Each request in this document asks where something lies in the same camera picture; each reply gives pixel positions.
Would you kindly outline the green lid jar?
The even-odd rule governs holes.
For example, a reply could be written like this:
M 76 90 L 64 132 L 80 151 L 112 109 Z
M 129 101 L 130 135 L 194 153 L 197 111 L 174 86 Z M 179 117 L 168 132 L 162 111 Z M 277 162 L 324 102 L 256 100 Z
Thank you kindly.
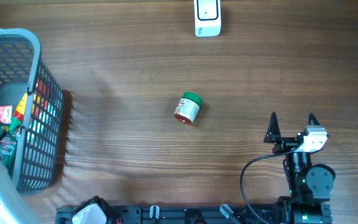
M 182 123 L 191 124 L 194 122 L 202 105 L 202 97 L 193 92 L 184 92 L 175 108 L 174 117 Z

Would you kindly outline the red sauce bottle green cap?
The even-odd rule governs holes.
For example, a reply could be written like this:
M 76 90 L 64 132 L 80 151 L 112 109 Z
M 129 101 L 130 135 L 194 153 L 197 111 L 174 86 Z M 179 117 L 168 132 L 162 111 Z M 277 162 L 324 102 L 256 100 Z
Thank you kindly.
M 23 124 L 26 105 L 27 105 L 27 98 L 28 98 L 28 94 L 25 93 L 12 114 L 11 124 L 9 126 L 10 133 L 14 133 L 16 129 Z

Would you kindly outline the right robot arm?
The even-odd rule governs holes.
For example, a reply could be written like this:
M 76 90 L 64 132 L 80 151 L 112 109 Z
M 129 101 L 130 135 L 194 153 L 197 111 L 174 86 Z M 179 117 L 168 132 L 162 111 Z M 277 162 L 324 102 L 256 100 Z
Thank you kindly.
M 274 204 L 274 223 L 333 222 L 330 193 L 336 178 L 335 171 L 324 164 L 312 164 L 311 155 L 323 149 L 329 134 L 325 127 L 309 114 L 308 125 L 295 137 L 281 136 L 277 114 L 270 117 L 264 143 L 273 143 L 273 155 L 285 156 L 283 169 L 287 178 L 290 195 L 281 196 Z

